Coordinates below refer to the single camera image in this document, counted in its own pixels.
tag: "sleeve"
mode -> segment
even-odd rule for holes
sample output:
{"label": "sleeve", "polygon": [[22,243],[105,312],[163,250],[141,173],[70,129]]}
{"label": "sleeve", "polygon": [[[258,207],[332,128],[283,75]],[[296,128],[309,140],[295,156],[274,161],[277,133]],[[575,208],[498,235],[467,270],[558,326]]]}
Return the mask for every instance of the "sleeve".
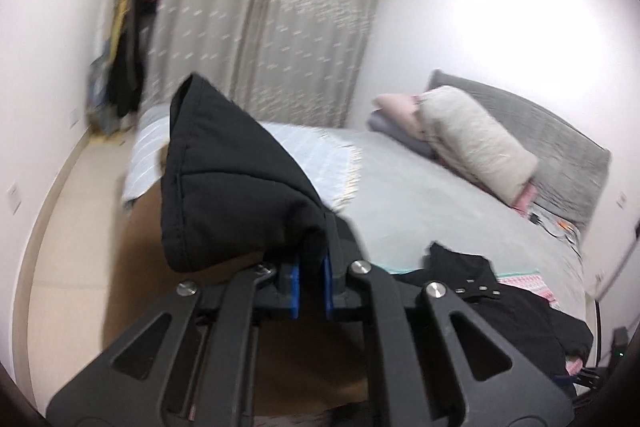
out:
{"label": "sleeve", "polygon": [[589,358],[593,334],[584,321],[549,308],[550,321],[556,338],[568,356],[580,357],[584,363]]}

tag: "gray headboard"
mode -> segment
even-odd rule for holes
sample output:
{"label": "gray headboard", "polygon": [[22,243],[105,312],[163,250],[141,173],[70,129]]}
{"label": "gray headboard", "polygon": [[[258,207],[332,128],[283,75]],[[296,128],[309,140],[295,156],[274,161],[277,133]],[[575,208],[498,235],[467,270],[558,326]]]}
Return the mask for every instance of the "gray headboard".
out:
{"label": "gray headboard", "polygon": [[540,159],[533,177],[537,204],[580,230],[587,227],[607,181],[608,150],[551,111],[512,92],[435,70],[427,89],[440,86],[468,92]]}

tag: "tile floor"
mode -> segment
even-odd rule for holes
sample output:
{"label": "tile floor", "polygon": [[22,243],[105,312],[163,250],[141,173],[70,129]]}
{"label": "tile floor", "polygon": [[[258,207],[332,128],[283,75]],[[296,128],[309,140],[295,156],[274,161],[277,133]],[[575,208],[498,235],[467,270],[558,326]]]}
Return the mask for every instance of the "tile floor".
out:
{"label": "tile floor", "polygon": [[53,211],[36,263],[28,351],[38,409],[100,353],[133,133],[82,151]]}

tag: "black clothing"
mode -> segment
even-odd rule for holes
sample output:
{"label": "black clothing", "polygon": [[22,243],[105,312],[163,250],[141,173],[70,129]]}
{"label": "black clothing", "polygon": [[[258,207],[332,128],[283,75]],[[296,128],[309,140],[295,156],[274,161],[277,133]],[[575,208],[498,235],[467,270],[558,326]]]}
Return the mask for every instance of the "black clothing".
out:
{"label": "black clothing", "polygon": [[140,52],[142,18],[156,13],[158,0],[132,0],[127,11],[115,60],[107,83],[107,97],[118,118],[140,106],[145,78],[145,57]]}
{"label": "black clothing", "polygon": [[427,263],[426,269],[395,277],[417,286],[444,282],[549,377],[567,374],[569,355],[586,362],[593,342],[587,324],[551,308],[535,293],[498,283],[484,257],[433,243]]}
{"label": "black clothing", "polygon": [[233,257],[299,253],[302,273],[326,254],[324,212],[300,166],[257,121],[197,74],[171,103],[162,176],[162,246],[176,271]]}

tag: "patterned curtain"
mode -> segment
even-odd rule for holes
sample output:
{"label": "patterned curtain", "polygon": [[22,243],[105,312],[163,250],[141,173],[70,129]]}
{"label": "patterned curtain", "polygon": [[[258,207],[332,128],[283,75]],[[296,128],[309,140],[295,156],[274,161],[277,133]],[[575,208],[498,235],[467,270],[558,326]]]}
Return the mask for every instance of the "patterned curtain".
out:
{"label": "patterned curtain", "polygon": [[197,71],[260,120],[341,126],[377,0],[160,0],[142,110]]}

